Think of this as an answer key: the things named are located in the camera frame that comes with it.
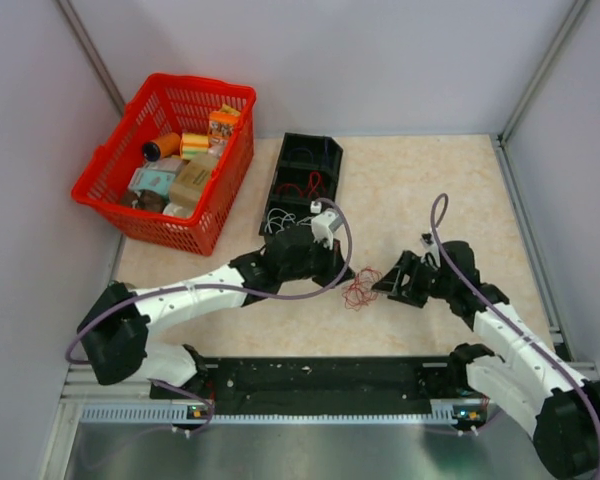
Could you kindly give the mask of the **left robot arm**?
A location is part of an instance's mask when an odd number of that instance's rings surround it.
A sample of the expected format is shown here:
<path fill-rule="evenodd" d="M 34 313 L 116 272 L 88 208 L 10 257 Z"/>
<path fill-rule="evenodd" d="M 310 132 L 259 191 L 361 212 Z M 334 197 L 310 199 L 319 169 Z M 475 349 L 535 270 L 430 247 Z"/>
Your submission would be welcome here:
<path fill-rule="evenodd" d="M 317 239 L 309 226 L 301 225 L 198 277 L 154 289 L 113 282 L 77 328 L 84 362 L 103 386 L 138 375 L 196 396 L 207 382 L 202 357 L 188 344 L 159 341 L 159 333 L 216 311 L 279 299 L 288 282 L 310 280 L 321 290 L 335 287 L 353 279 L 349 259 L 339 240 Z"/>

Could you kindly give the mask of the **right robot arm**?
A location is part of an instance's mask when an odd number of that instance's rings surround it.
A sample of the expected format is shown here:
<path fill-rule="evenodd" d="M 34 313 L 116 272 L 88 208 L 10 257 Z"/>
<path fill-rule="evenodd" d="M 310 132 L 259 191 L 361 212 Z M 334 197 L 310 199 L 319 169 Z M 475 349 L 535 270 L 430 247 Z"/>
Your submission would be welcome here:
<path fill-rule="evenodd" d="M 524 323 L 509 298 L 485 283 L 465 241 L 430 235 L 427 251 L 405 251 L 372 289 L 422 308 L 443 300 L 480 339 L 448 357 L 446 380 L 456 394 L 488 397 L 528 435 L 546 470 L 569 479 L 600 470 L 600 380 L 590 380 L 559 358 Z"/>

